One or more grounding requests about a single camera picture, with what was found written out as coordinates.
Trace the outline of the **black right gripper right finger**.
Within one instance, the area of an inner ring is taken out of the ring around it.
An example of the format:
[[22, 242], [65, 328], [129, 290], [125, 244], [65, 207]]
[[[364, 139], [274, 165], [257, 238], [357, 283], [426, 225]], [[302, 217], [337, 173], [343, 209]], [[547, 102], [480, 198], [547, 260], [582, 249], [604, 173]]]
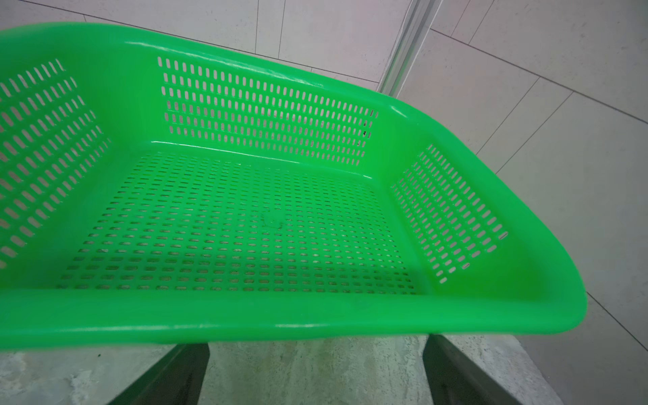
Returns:
[[422, 360], [434, 405], [521, 404], [441, 335], [428, 337]]

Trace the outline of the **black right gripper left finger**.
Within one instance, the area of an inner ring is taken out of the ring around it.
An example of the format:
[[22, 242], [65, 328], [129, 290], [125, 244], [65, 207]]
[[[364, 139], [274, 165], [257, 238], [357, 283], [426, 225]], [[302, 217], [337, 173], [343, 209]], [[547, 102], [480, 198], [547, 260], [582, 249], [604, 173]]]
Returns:
[[178, 344], [110, 404], [197, 404], [209, 357], [207, 344]]

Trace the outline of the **green plastic basket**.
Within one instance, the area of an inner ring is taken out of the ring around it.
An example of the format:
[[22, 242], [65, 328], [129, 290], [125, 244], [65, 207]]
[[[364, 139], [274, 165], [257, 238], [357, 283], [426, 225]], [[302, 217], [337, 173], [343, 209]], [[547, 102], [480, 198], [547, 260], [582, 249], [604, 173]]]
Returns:
[[120, 25], [1, 34], [1, 347], [551, 334], [587, 292], [384, 94]]

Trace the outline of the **aluminium corner post right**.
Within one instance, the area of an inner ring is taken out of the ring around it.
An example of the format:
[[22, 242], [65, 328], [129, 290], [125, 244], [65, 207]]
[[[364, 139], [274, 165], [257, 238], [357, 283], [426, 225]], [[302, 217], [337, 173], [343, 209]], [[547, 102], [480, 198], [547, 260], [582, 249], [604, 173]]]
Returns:
[[404, 16], [398, 38], [377, 91], [397, 98], [422, 47], [442, 0], [413, 0]]

